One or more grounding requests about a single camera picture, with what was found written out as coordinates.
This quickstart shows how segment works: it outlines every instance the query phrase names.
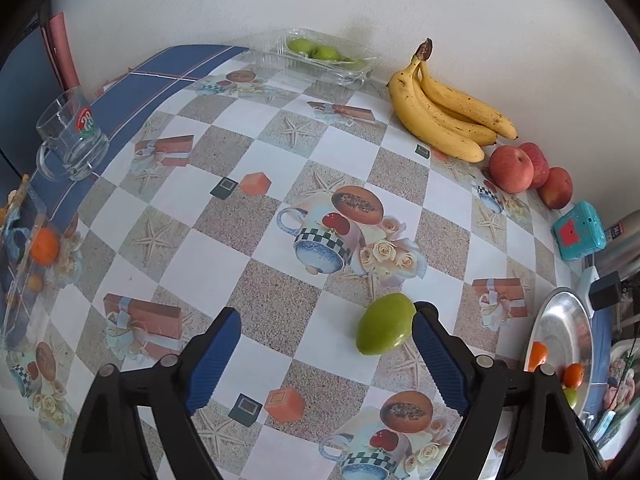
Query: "metal thermos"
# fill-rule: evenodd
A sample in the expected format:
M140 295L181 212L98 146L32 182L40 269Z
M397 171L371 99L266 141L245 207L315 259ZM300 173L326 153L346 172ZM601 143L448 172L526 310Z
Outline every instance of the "metal thermos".
M607 246L594 254L600 276L617 270L620 280L640 270L640 210L628 214L605 231Z

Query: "teal box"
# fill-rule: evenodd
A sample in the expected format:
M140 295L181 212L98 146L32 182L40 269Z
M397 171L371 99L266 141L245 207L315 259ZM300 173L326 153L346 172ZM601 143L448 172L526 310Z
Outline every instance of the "teal box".
M553 232L560 247L560 256L565 261L579 260L607 244L598 213L584 200L556 220Z

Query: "metal bowl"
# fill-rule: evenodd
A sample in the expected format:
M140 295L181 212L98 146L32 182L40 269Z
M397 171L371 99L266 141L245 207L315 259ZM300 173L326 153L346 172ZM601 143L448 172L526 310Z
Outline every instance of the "metal bowl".
M560 379L568 365L580 363L584 367L584 379L577 389L578 402L574 408L580 415L591 387L593 337L587 312L570 288L556 288L540 307L527 347L525 370L534 341L544 343L548 351L546 362L556 369Z

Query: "glass mug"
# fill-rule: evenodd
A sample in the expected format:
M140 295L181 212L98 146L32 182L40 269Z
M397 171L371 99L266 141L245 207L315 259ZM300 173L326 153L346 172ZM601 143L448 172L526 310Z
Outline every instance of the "glass mug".
M109 139L95 123L79 86L53 101L38 119L36 129L44 141L38 149L36 164L49 180L88 177L109 148ZM54 156L45 162L47 150Z

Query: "metal screw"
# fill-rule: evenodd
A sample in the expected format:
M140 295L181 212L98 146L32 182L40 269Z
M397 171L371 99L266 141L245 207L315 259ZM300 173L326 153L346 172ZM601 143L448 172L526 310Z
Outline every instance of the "metal screw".
M160 364L166 368L175 365L178 362L178 356L175 354L167 354L160 359Z
M540 371L545 375L553 375L556 373L556 370L552 367L552 365L548 363L544 363L540 366Z
M113 371L115 369L116 369L116 367L113 366L113 365L104 365L102 368L100 368L100 371L98 371L98 373L102 377L109 377L111 374L113 374Z
M479 355L476 357L476 363L482 368L491 368L494 365L494 360L488 355Z

